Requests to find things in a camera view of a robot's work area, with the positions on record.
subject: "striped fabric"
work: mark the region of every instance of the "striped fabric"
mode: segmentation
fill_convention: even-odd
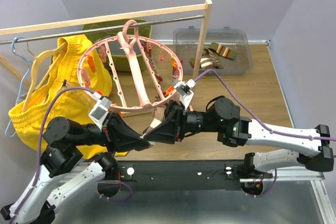
[[[234,60],[237,56],[237,52],[229,47],[224,47],[218,43],[211,43],[209,49],[216,52],[219,56]]]

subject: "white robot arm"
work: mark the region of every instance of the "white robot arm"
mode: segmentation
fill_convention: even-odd
[[[300,130],[262,125],[257,120],[240,116],[240,107],[225,97],[211,101],[213,104],[205,112],[188,111],[184,103],[189,105],[194,84],[193,81],[174,84],[181,95],[180,100],[171,101],[164,121],[144,135],[129,128],[117,112],[108,111],[111,101],[106,97],[101,97],[90,112],[95,124],[79,125],[66,118],[51,120],[44,133],[48,146],[41,156],[41,173],[36,187],[31,187],[33,178],[18,201],[3,207],[2,215],[16,224],[51,223],[62,206],[88,185],[103,178],[121,179],[117,161],[112,156],[116,151],[142,150],[151,146],[150,141],[174,144],[199,132],[218,132],[217,140],[230,147],[264,145],[282,149],[246,154],[239,171],[241,178],[253,178],[256,174],[289,166],[304,166],[319,172],[333,170],[332,149],[329,141],[324,140],[330,137],[327,126]],[[76,145],[91,144],[104,145],[109,152],[98,155],[83,172],[59,186],[59,182],[82,157]],[[114,194],[118,192],[119,185],[115,190]]]

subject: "brown fabric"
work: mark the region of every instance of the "brown fabric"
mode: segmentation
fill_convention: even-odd
[[[209,59],[201,61],[200,68],[203,68],[203,69],[209,69],[209,68],[222,69],[223,68],[220,61],[218,60],[217,56],[214,54],[214,52],[212,52],[208,48],[203,49],[201,59],[204,59],[204,58],[209,58]],[[191,58],[190,63],[194,67],[195,66],[195,58]]]

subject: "orange clothespin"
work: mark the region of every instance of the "orange clothespin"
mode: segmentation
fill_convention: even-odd
[[[173,65],[173,68],[177,68],[177,63],[173,57],[172,57],[172,65]]]
[[[91,56],[88,56],[88,64],[89,64],[89,67],[92,71],[92,73],[95,73],[96,72],[96,66],[95,66],[95,61],[93,60],[93,58]]]
[[[170,86],[169,88],[167,88],[167,90],[164,92],[164,97],[167,97],[171,92],[174,91],[174,87]]]

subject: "wooden drying rack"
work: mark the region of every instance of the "wooden drying rack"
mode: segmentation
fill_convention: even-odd
[[[193,79],[194,79],[197,77],[198,71],[200,69],[203,45],[205,42],[205,36],[206,36],[207,28],[208,28],[210,15],[211,15],[211,9],[212,9],[212,1],[205,0],[204,4],[198,4],[198,5],[187,5],[187,6],[170,7],[170,8],[163,8],[163,9],[154,9],[154,10],[143,10],[140,12],[113,14],[113,15],[106,15],[106,16],[99,16],[99,17],[81,18],[81,19],[73,19],[73,20],[67,20],[67,21],[61,21],[61,22],[45,23],[45,24],[39,24],[39,25],[5,28],[5,29],[0,29],[0,36],[26,33],[30,31],[39,31],[39,30],[47,30],[47,29],[54,29],[54,28],[78,26],[78,25],[113,21],[113,20],[119,20],[119,19],[132,19],[132,18],[138,18],[138,17],[148,17],[148,16],[155,16],[155,15],[162,15],[162,14],[184,13],[184,12],[190,12],[190,11],[195,11],[195,10],[203,10],[204,15],[202,16],[203,20],[202,20],[202,25],[201,25],[201,31],[199,32],[199,39],[198,39],[198,45],[197,45],[197,51],[196,51],[196,57],[195,57],[195,65],[194,65],[194,71],[193,71]],[[157,22],[157,23],[148,22],[148,24],[152,23],[155,25],[155,24],[169,23],[173,21],[179,21],[179,20],[178,19],[172,20],[172,21],[167,20],[165,22]],[[71,34],[73,33],[60,34],[60,36],[54,35],[54,36],[37,37],[37,38],[32,38],[32,39],[23,39],[22,41],[55,38],[55,37],[62,37],[62,36],[67,36],[67,35],[69,36]],[[9,44],[10,42],[11,41],[0,41],[0,45]],[[5,61],[3,63],[4,66],[11,66],[9,62],[7,62],[4,58],[2,58],[2,62],[3,61]],[[16,76],[18,76],[17,75],[18,71],[15,68],[10,67],[8,69],[12,73],[14,73]],[[137,115],[137,114],[132,113],[132,114],[124,115],[124,116],[132,116],[132,115]]]

